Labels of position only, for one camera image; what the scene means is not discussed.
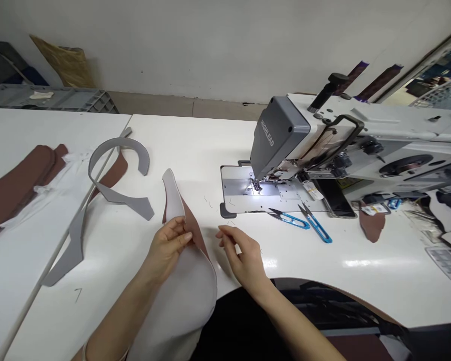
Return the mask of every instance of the floor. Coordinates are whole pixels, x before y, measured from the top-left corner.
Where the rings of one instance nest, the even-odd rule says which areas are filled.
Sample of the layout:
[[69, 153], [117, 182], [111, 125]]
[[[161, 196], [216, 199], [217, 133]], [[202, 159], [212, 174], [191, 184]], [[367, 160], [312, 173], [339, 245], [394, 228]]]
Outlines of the floor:
[[248, 104], [166, 95], [109, 92], [122, 114], [168, 115], [257, 121], [266, 104]]

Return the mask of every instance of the white wall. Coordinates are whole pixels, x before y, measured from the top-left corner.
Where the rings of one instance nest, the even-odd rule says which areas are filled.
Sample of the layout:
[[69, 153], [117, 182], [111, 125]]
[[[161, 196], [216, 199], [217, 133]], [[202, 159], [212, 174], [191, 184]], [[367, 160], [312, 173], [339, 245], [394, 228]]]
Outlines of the white wall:
[[107, 90], [267, 102], [371, 65], [356, 95], [451, 34], [451, 0], [0, 0], [0, 40], [52, 84], [28, 34], [81, 47]]

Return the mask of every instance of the brown paper bag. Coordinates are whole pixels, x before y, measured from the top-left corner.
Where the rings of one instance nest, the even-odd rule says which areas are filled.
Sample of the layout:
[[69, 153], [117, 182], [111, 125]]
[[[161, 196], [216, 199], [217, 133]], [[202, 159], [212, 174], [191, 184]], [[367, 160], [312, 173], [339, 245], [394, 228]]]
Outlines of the brown paper bag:
[[96, 88], [82, 49], [58, 47], [33, 35], [30, 38], [57, 72], [64, 86]]

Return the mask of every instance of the mobile phone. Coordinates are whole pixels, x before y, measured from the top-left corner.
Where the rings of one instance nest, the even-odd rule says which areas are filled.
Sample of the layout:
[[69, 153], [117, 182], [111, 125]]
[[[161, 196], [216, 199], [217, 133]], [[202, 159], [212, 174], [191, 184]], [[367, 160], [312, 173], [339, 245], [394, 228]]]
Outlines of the mobile phone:
[[335, 179], [313, 179], [319, 192], [324, 196], [324, 203], [329, 215], [334, 218], [357, 218], [356, 212], [351, 208], [342, 189]]

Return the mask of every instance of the gray fabric piece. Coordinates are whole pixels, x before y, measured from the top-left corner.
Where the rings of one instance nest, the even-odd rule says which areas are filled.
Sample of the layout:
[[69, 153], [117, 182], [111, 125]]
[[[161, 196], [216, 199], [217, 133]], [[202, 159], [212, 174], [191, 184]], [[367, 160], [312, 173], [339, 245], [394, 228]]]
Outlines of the gray fabric piece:
[[[132, 132], [130, 127], [126, 128], [121, 136], [128, 136]], [[148, 198], [133, 198], [124, 196], [107, 186], [100, 184], [95, 179], [92, 178], [92, 171], [97, 164], [97, 161], [109, 150], [117, 147], [117, 150], [120, 151], [120, 147], [128, 147], [135, 150], [139, 156], [139, 172], [142, 175], [146, 175], [149, 169], [149, 154], [145, 147], [140, 144], [138, 141], [128, 138], [113, 138], [106, 142], [103, 142], [101, 145], [97, 147], [89, 161], [89, 178], [98, 188], [98, 190], [102, 193], [104, 198], [112, 203], [126, 204], [135, 212], [137, 212], [140, 216], [150, 221], [150, 219], [154, 216], [154, 210], [150, 205]], [[42, 281], [44, 286], [53, 286], [56, 284], [63, 276], [65, 276], [68, 272], [70, 272], [75, 266], [77, 266], [84, 259], [83, 249], [82, 249], [82, 233], [84, 228], [84, 218], [85, 213], [87, 211], [87, 206], [90, 202], [90, 195], [87, 201], [85, 202], [84, 207], [80, 212], [78, 212], [70, 223], [69, 234], [70, 234], [70, 243], [67, 246], [66, 250], [57, 261], [55, 266], [50, 270], [50, 272], [45, 276]]]
[[98, 188], [100, 193], [104, 196], [104, 198], [112, 203], [119, 203], [119, 204], [126, 204], [130, 208], [132, 208], [134, 211], [136, 211], [140, 216], [145, 218], [146, 220], [150, 221], [150, 219], [154, 215], [154, 210], [152, 209], [152, 206], [150, 205], [149, 198], [132, 198], [124, 196], [123, 194], [120, 194], [107, 186], [104, 186], [103, 184], [100, 184], [96, 180], [92, 178], [92, 170], [95, 167], [95, 164], [100, 159], [101, 156], [103, 156], [106, 152], [109, 150], [118, 147], [123, 146], [127, 148], [132, 148], [134, 151], [137, 152], [139, 156], [139, 172], [142, 175], [147, 175], [147, 171], [149, 170], [149, 153], [147, 152], [147, 149], [140, 144], [138, 141], [128, 138], [113, 138], [110, 139], [101, 145], [95, 150], [95, 152], [90, 157], [89, 162], [89, 178], [90, 180], [95, 184], [95, 186]]

